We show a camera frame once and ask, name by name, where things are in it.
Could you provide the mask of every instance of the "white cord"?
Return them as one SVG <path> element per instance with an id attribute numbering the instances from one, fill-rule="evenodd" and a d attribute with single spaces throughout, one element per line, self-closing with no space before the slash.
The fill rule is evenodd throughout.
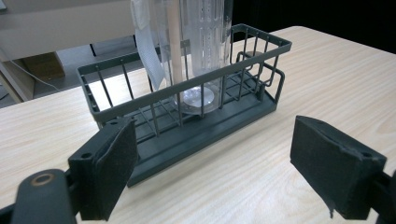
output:
<path id="1" fill-rule="evenodd" d="M 21 69 L 23 72 L 25 72 L 27 75 L 29 75 L 30 77 L 34 78 L 35 80 L 37 80 L 37 81 L 43 83 L 44 85 L 47 85 L 47 86 L 52 87 L 52 88 L 55 89 L 56 91 L 61 91 L 61 90 L 59 90 L 58 88 L 56 88 L 54 85 L 51 85 L 51 84 L 49 84 L 49 83 L 47 83 L 47 82 L 41 80 L 40 78 L 36 77 L 36 76 L 33 75 L 32 73 L 26 71 L 26 69 L 20 67 L 17 63 L 15 63 L 14 61 L 12 61 L 12 60 L 10 60 L 10 59 L 8 58 L 8 56 L 4 53 L 4 51 L 3 51 L 2 48 L 0 48 L 0 50 L 2 51 L 3 55 L 6 57 L 6 60 L 10 61 L 12 64 L 14 64 L 14 65 L 17 66 L 19 69 Z"/>

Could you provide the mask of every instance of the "light wood tabletop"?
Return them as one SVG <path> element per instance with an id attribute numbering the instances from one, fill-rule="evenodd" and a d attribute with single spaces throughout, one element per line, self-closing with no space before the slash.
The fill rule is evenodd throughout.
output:
<path id="1" fill-rule="evenodd" d="M 109 223 L 375 223 L 330 218 L 290 163 L 296 115 L 322 119 L 388 158 L 396 170 L 396 55 L 304 27 L 279 58 L 286 80 L 277 110 L 125 189 Z M 35 172 L 67 158 L 98 128 L 82 88 L 0 110 L 0 207 Z"/>

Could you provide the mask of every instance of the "floor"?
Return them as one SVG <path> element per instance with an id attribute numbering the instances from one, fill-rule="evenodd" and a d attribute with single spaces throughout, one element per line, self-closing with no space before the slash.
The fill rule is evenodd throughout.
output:
<path id="1" fill-rule="evenodd" d="M 64 68 L 65 75 L 64 77 L 54 78 L 52 80 L 45 81 L 50 85 L 55 86 L 60 91 L 75 88 L 80 85 L 76 71 L 78 67 L 99 62 L 105 59 L 137 52 L 132 36 L 125 36 L 118 39 L 94 43 L 92 44 L 92 46 L 96 53 L 96 57 L 93 56 L 90 45 L 58 50 L 57 54 Z M 139 68 L 142 66 L 143 65 L 141 63 L 137 63 L 134 67 Z M 35 99 L 56 92 L 57 90 L 55 90 L 51 86 L 45 85 L 39 81 L 35 82 Z M 0 108 L 15 104 L 16 103 L 9 96 L 9 94 L 7 94 L 5 88 L 0 83 Z"/>

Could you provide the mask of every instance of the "transparent container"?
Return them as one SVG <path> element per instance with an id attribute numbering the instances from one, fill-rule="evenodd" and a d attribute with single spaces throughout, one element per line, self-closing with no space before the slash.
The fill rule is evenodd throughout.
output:
<path id="1" fill-rule="evenodd" d="M 155 0 L 166 87 L 229 63 L 233 0 Z M 186 114 L 219 108 L 221 78 L 174 96 Z"/>

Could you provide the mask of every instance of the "brown box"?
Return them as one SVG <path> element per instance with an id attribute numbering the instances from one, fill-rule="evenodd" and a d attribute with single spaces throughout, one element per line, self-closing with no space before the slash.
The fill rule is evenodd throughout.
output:
<path id="1" fill-rule="evenodd" d="M 21 59 L 27 70 L 42 80 L 64 77 L 64 68 L 55 52 Z"/>

